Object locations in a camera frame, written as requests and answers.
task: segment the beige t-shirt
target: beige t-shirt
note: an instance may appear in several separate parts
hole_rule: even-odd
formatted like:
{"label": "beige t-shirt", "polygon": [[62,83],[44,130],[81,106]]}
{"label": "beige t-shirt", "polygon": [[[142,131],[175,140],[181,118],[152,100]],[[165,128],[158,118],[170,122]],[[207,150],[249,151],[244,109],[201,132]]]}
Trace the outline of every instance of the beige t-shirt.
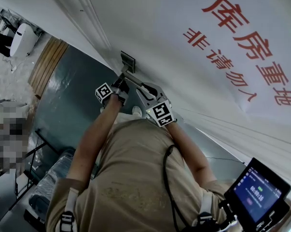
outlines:
{"label": "beige t-shirt", "polygon": [[[163,182],[163,158],[174,144],[166,129],[146,119],[113,127],[102,149],[100,169],[86,188],[80,181],[60,179],[46,219],[53,232],[64,212],[70,187],[79,190],[75,219],[79,232],[175,231],[171,204]],[[218,203],[228,186],[212,181],[201,188],[188,174],[183,158],[174,148],[167,159],[172,195],[189,224],[197,218],[204,192],[212,193],[212,215],[225,220]],[[180,230],[184,228],[177,215]]]}

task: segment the white banner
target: white banner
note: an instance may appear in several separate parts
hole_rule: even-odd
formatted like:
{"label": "white banner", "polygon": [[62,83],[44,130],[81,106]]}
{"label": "white banner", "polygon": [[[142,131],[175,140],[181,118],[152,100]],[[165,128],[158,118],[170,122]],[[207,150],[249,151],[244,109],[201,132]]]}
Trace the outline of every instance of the white banner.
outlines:
{"label": "white banner", "polygon": [[291,125],[291,34],[269,0],[163,0],[157,33],[245,113]]}

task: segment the white appliance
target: white appliance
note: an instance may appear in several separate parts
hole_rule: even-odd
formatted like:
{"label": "white appliance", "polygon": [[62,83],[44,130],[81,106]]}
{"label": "white appliance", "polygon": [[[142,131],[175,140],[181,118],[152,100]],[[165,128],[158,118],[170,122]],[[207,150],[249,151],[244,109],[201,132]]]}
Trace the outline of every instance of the white appliance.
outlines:
{"label": "white appliance", "polygon": [[11,57],[24,57],[34,48],[38,36],[28,24],[21,24],[10,47]]}

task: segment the display screen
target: display screen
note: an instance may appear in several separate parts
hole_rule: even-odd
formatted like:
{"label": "display screen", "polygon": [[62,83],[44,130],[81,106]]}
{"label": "display screen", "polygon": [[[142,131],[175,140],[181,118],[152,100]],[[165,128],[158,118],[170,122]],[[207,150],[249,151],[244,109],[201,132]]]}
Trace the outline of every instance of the display screen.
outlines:
{"label": "display screen", "polygon": [[281,196],[281,191],[275,188],[253,168],[249,168],[245,176],[236,187],[234,187],[234,192],[255,222],[257,222]]}

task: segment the wooden panel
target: wooden panel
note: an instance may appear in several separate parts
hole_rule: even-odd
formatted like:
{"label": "wooden panel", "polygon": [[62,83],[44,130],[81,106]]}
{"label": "wooden panel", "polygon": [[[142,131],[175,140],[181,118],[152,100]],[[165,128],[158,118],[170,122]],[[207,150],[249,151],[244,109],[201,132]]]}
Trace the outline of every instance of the wooden panel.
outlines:
{"label": "wooden panel", "polygon": [[37,89],[36,92],[38,96],[40,97],[42,96],[44,89],[47,86],[55,67],[57,66],[59,60],[61,59],[67,48],[68,44],[66,42],[62,42],[57,51],[55,52],[52,61],[50,61],[48,67],[46,68],[46,71],[43,74],[43,77],[41,78],[40,87]]}
{"label": "wooden panel", "polygon": [[39,70],[39,68],[40,68],[40,66],[41,66],[41,64],[42,64],[42,62],[43,62],[45,56],[47,55],[47,53],[49,52],[50,48],[52,47],[54,41],[55,41],[55,38],[52,37],[52,38],[48,41],[47,45],[44,47],[42,53],[40,54],[40,56],[39,56],[39,58],[38,58],[38,60],[37,60],[37,62],[36,62],[36,64],[35,64],[34,70],[32,71],[32,73],[31,73],[31,75],[30,75],[30,78],[29,78],[29,80],[28,80],[28,83],[29,83],[31,86],[33,85],[33,83],[34,83],[34,81],[35,81],[35,78],[36,78],[36,75],[37,75],[37,72],[38,72],[38,70]]}
{"label": "wooden panel", "polygon": [[42,78],[42,75],[45,72],[46,67],[50,63],[50,61],[52,59],[52,56],[54,55],[55,51],[59,47],[60,43],[61,43],[61,40],[56,39],[54,41],[53,45],[51,46],[50,50],[47,52],[44,60],[42,61],[41,66],[40,66],[40,68],[37,71],[37,75],[36,75],[35,81],[32,84],[32,87],[33,87],[35,93],[37,91],[37,88],[38,88],[38,85],[39,85],[40,80]]}

